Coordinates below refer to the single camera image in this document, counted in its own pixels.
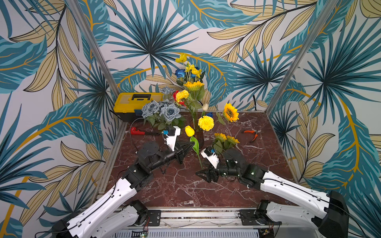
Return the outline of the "yellow tulip flower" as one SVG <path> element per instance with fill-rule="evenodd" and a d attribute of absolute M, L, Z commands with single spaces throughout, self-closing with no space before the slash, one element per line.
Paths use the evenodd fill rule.
<path fill-rule="evenodd" d="M 202 161 L 201 161 L 201 158 L 199 155 L 199 153 L 200 153 L 199 141 L 195 137 L 195 130 L 191 126 L 186 126 L 185 127 L 185 133 L 190 138 L 190 142 L 194 143 L 192 148 L 198 157 L 201 168 L 203 169 Z"/>

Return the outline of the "yellow marigold flower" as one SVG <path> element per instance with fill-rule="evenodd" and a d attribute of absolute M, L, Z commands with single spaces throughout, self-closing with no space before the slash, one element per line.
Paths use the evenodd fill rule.
<path fill-rule="evenodd" d="M 203 131 L 210 131 L 214 128 L 214 119 L 212 117 L 209 117 L 209 116 L 202 116 L 198 120 L 198 126 Z"/>

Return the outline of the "yellow sunflower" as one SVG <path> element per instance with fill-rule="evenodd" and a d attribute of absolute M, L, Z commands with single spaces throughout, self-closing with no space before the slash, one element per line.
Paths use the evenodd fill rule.
<path fill-rule="evenodd" d="M 232 136 L 226 136 L 226 140 L 223 142 L 223 147 L 225 150 L 235 147 L 239 144 L 239 140 Z"/>
<path fill-rule="evenodd" d="M 213 141 L 212 147 L 217 152 L 217 154 L 221 154 L 224 150 L 224 142 L 227 140 L 227 137 L 222 133 L 215 133 L 214 137 L 215 139 Z"/>

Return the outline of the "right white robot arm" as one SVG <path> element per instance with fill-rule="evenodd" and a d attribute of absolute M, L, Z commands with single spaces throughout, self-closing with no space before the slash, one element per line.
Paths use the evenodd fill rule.
<path fill-rule="evenodd" d="M 249 164 L 238 150 L 230 148 L 223 153 L 222 164 L 211 147 L 201 151 L 210 166 L 198 171 L 197 176 L 207 182 L 218 182 L 220 177 L 236 177 L 247 188 L 261 190 L 293 203 L 282 208 L 269 201 L 261 201 L 254 219 L 259 224 L 294 222 L 316 230 L 325 238 L 347 238 L 349 210 L 342 194 L 316 191 L 286 180 L 255 164 Z"/>

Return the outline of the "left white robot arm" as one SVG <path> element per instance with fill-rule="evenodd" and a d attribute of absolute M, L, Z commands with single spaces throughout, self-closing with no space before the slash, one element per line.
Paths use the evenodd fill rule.
<path fill-rule="evenodd" d="M 143 224 L 147 208 L 135 200 L 115 214 L 125 201 L 134 197 L 154 178 L 153 171 L 176 160 L 182 163 L 195 142 L 176 142 L 174 148 L 161 150 L 156 142 L 145 143 L 137 152 L 137 160 L 129 166 L 115 185 L 100 199 L 77 216 L 52 226 L 54 238 L 106 238 L 123 226 Z"/>

